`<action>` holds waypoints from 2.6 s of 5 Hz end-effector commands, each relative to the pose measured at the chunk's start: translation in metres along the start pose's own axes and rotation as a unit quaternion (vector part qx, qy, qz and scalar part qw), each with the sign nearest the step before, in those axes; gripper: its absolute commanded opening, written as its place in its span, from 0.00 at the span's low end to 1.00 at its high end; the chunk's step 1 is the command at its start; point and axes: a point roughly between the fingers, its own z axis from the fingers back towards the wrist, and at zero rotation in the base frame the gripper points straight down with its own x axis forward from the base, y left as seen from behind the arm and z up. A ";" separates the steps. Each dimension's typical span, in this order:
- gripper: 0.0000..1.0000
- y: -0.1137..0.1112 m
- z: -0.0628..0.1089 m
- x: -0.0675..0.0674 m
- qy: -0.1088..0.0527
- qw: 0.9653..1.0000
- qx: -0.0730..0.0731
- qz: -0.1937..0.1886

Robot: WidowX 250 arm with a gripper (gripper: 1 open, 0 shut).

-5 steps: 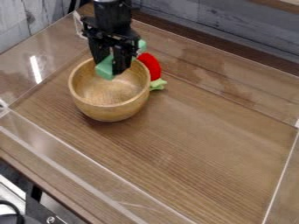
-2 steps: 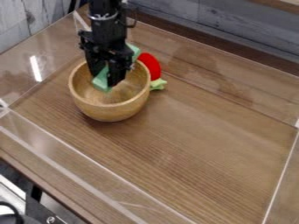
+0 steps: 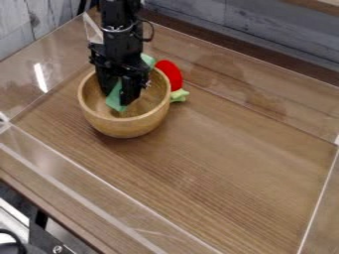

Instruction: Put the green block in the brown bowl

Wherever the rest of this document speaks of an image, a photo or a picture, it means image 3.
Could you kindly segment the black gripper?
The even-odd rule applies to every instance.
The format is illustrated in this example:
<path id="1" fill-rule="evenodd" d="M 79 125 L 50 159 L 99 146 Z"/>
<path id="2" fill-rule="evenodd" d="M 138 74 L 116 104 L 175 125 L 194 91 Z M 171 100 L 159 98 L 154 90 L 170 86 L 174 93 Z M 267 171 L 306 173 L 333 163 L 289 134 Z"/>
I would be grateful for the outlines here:
<path id="1" fill-rule="evenodd" d="M 142 59 L 143 29 L 139 26 L 100 28 L 103 43 L 88 43 L 90 62 L 95 65 L 99 87 L 104 95 L 110 95 L 122 78 L 119 92 L 120 105 L 128 106 L 140 96 L 148 81 L 150 67 Z"/>

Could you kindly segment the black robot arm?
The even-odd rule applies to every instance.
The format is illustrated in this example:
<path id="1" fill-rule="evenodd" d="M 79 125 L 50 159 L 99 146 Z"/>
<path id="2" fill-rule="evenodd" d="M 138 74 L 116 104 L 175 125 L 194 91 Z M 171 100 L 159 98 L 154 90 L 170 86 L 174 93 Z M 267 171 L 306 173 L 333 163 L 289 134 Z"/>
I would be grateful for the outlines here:
<path id="1" fill-rule="evenodd" d="M 99 88 L 106 97 L 116 91 L 120 107 L 128 106 L 147 87 L 151 66 L 142 58 L 143 44 L 154 39 L 143 37 L 139 17 L 142 0 L 99 0 L 102 43 L 90 43 L 88 61 L 95 66 Z"/>

